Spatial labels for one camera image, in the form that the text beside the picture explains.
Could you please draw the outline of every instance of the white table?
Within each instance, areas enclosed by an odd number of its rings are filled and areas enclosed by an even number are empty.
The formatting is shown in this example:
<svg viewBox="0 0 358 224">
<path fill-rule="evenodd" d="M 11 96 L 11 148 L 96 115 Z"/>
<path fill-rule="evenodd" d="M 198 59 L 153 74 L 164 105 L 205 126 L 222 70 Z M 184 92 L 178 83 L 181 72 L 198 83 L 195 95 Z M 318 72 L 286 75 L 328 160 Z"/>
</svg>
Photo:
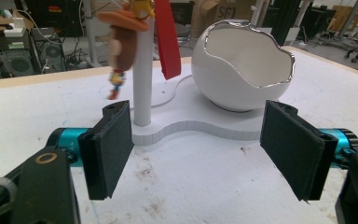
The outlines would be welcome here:
<svg viewBox="0 0 358 224">
<path fill-rule="evenodd" d="M 315 127 L 347 128 L 358 135 L 358 71 L 288 49 L 296 70 L 280 101 L 297 107 Z M 183 59 L 186 76 L 189 62 Z M 112 103 L 105 99 L 109 71 L 0 80 L 0 176 L 43 148 L 56 128 L 93 127 L 101 109 Z M 158 82 L 159 68 L 155 73 Z M 172 89 L 170 81 L 163 83 Z M 130 88 L 126 83 L 118 100 L 130 99 Z M 210 104 L 191 77 L 178 83 L 175 97 L 181 91 Z M 152 108 L 152 122 L 162 110 L 180 109 L 170 104 L 174 99 Z M 299 202 L 258 141 L 194 131 L 136 146 L 111 200 L 91 202 L 82 169 L 73 168 L 83 223 L 336 223 L 334 205 L 345 176 L 330 169 L 322 199 Z"/>
</svg>

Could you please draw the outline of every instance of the metal stand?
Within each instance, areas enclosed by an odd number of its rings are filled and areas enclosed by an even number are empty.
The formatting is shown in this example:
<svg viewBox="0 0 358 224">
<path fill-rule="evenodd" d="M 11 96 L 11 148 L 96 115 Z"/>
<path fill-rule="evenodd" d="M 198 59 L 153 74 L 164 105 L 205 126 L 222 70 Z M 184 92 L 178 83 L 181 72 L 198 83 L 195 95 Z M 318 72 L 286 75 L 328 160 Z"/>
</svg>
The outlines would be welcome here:
<svg viewBox="0 0 358 224">
<path fill-rule="evenodd" d="M 95 49 L 94 31 L 91 26 L 91 5 L 90 0 L 83 0 L 84 18 L 86 20 L 87 39 L 89 41 L 89 57 L 86 58 L 87 64 L 91 67 L 101 67 L 97 61 L 97 51 Z"/>
<path fill-rule="evenodd" d="M 138 32 L 138 45 L 133 64 L 133 122 L 146 126 L 151 122 L 152 75 L 154 52 L 154 19 L 145 21 L 149 26 L 146 32 Z"/>
</svg>

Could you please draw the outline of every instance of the ceramic bowl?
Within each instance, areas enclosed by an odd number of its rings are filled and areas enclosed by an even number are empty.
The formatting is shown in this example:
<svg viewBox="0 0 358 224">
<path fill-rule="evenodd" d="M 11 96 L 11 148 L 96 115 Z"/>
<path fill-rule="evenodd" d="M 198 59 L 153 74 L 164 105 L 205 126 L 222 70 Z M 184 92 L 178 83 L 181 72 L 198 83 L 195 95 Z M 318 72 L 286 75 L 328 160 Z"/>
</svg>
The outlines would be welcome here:
<svg viewBox="0 0 358 224">
<path fill-rule="evenodd" d="M 288 88 L 295 57 L 275 39 L 247 24 L 219 21 L 200 37 L 191 69 L 200 91 L 232 111 L 261 108 Z"/>
</svg>

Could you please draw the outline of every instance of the lab floor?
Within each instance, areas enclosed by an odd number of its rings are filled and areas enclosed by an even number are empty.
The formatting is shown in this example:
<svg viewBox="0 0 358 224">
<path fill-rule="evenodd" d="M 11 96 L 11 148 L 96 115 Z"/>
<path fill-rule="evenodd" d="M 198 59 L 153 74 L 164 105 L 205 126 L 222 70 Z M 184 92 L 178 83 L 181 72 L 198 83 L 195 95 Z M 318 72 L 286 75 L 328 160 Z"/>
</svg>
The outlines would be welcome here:
<svg viewBox="0 0 358 224">
<path fill-rule="evenodd" d="M 292 46 L 299 46 L 300 41 L 295 41 Z M 197 39 L 192 39 L 187 43 L 180 44 L 180 54 L 181 57 L 191 57 L 192 49 L 197 43 Z M 355 53 L 351 55 L 349 59 L 345 59 L 344 55 L 346 52 L 352 47 L 358 47 L 358 43 L 352 39 L 342 39 L 341 41 L 337 41 L 334 39 L 313 39 L 310 42 L 306 43 L 306 47 L 303 49 L 309 53 L 318 55 L 330 61 L 344 64 L 348 67 L 354 68 L 358 70 L 358 62 L 352 63 L 351 59 L 355 56 Z M 90 68 L 87 63 L 87 59 L 90 60 L 89 57 L 89 47 L 88 40 L 86 37 L 73 38 L 68 37 L 65 39 L 62 45 L 62 49 L 65 56 L 73 55 L 78 58 L 80 63 L 73 64 L 69 68 L 69 70 L 76 69 L 85 69 Z M 101 66 L 107 66 L 107 45 L 103 41 L 96 42 L 95 46 L 97 52 L 97 62 Z"/>
</svg>

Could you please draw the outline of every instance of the white platform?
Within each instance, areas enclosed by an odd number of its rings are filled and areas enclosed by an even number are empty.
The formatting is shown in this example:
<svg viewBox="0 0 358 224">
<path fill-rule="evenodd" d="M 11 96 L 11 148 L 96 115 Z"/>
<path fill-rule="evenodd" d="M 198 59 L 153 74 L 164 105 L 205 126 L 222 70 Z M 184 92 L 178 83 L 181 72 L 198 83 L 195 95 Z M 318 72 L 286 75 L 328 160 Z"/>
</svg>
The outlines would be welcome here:
<svg viewBox="0 0 358 224">
<path fill-rule="evenodd" d="M 297 107 L 315 127 L 343 127 L 358 135 L 358 72 L 292 52 L 296 71 L 280 101 Z M 109 68 L 95 68 L 0 80 L 0 176 L 41 149 L 56 128 L 95 125 L 101 109 L 112 103 L 105 98 L 112 88 L 108 72 Z M 200 94 L 191 77 L 165 81 L 158 78 L 159 72 L 156 68 L 154 92 L 168 98 L 176 94 L 166 104 L 155 99 L 153 126 L 133 127 L 134 138 L 150 130 L 144 145 L 156 143 L 134 148 L 113 198 L 91 202 L 82 169 L 73 169 L 83 223 L 337 222 L 334 204 L 346 172 L 330 170 L 319 202 L 299 202 L 258 141 L 222 137 L 235 135 L 229 130 L 257 133 L 262 110 L 224 111 Z M 131 98 L 128 78 L 118 100 Z M 190 116 L 201 119 L 202 128 L 183 128 Z M 221 119 L 207 120 L 211 116 Z M 150 137 L 161 128 L 166 133 L 168 119 L 176 120 L 178 129 L 206 133 L 178 132 L 160 141 L 160 134 Z M 211 126 L 205 123 L 227 133 L 208 133 Z"/>
</svg>

